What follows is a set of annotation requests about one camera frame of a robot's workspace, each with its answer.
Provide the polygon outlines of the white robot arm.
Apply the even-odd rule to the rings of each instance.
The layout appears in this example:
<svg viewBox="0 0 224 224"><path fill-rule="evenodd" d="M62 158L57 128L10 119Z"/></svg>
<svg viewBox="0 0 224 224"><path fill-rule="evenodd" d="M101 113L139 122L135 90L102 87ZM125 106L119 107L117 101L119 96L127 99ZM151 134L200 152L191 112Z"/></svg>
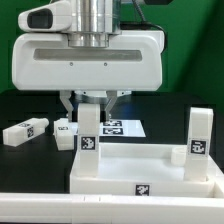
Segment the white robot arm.
<svg viewBox="0 0 224 224"><path fill-rule="evenodd" d="M165 32L151 24L122 23L123 0L51 0L18 16L25 33L15 41L12 82L20 90L59 91L71 112L72 92L105 98L110 118L124 91L162 84Z"/></svg>

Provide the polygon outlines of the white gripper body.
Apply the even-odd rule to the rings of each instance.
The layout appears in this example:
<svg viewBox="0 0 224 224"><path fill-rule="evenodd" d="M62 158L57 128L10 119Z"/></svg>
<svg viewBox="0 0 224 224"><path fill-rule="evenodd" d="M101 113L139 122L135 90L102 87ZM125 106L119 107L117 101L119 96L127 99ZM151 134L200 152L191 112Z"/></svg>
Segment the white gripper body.
<svg viewBox="0 0 224 224"><path fill-rule="evenodd" d="M128 31L107 48L70 47L65 34L28 33L13 48L20 90L155 91L162 84L161 31Z"/></svg>

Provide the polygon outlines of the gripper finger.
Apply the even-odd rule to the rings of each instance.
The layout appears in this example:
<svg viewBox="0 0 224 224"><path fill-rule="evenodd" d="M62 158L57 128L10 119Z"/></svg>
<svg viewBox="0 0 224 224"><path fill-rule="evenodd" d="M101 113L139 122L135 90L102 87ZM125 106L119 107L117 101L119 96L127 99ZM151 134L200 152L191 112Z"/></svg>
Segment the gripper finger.
<svg viewBox="0 0 224 224"><path fill-rule="evenodd" d="M74 106L70 101L72 92L70 90L61 90L60 91L60 101L62 102L63 106L65 107L66 111L67 111L67 118L68 121L71 122L73 120L73 116L74 116Z"/></svg>
<svg viewBox="0 0 224 224"><path fill-rule="evenodd" d="M116 91L107 91L106 92L106 102L101 108L100 120L108 121L111 118L110 111L117 101L117 92Z"/></svg>

